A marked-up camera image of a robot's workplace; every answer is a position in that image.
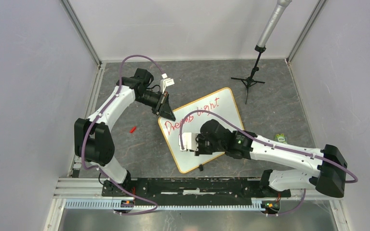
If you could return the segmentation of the yellow framed whiteboard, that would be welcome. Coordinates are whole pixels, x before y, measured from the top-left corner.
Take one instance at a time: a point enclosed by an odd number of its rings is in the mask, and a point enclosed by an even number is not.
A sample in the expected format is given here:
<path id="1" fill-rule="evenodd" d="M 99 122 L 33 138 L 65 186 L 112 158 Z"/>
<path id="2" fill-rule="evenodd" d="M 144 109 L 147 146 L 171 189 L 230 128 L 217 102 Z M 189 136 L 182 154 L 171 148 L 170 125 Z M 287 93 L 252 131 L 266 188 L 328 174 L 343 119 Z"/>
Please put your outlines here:
<path id="1" fill-rule="evenodd" d="M 236 127 L 244 128 L 236 101 L 230 88 L 217 90 L 198 100 L 181 106 L 173 112 L 176 117 L 174 122 L 161 117 L 158 119 L 158 125 L 167 142 L 176 166 L 182 174 L 186 174 L 197 169 L 199 165 L 206 164 L 207 162 L 224 155 L 224 152 L 216 152 L 212 155 L 195 156 L 193 152 L 181 151 L 179 142 L 180 126 L 183 126 L 183 133 L 198 133 L 205 122 L 215 119 L 230 131 L 234 130 L 234 128 L 226 122 L 207 113 L 213 112 L 223 117 Z"/>

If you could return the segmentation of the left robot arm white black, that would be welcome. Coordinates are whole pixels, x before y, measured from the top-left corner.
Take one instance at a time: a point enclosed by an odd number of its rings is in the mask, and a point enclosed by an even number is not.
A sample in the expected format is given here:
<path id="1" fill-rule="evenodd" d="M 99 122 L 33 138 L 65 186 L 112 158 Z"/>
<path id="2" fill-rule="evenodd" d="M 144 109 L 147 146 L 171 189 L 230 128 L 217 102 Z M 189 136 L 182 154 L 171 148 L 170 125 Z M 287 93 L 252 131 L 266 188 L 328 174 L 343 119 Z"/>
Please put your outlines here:
<path id="1" fill-rule="evenodd" d="M 95 168 L 120 196 L 132 191 L 130 173 L 118 162 L 111 130 L 127 107 L 139 102 L 151 108 L 153 114 L 175 121 L 169 105 L 169 93 L 160 84 L 153 91 L 153 75 L 146 69 L 136 69 L 132 77 L 120 77 L 108 99 L 87 118 L 78 118 L 74 124 L 75 155 L 81 158 L 84 169 Z"/>

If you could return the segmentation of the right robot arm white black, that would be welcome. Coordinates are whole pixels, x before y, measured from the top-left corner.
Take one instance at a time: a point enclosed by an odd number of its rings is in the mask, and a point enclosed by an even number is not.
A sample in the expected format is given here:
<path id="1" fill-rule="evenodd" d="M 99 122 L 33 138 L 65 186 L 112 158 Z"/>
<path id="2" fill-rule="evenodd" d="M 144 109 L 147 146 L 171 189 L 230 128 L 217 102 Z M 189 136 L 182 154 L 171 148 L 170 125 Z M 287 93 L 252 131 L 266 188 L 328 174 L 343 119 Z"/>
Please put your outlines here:
<path id="1" fill-rule="evenodd" d="M 347 162 L 333 145 L 304 148 L 269 140 L 245 130 L 231 131 L 217 120 L 204 123 L 199 133 L 185 135 L 183 147 L 196 156 L 221 152 L 234 159 L 268 161 L 288 166 L 289 170 L 265 170 L 259 183 L 264 196 L 290 189 L 314 189 L 334 198 L 344 196 Z"/>

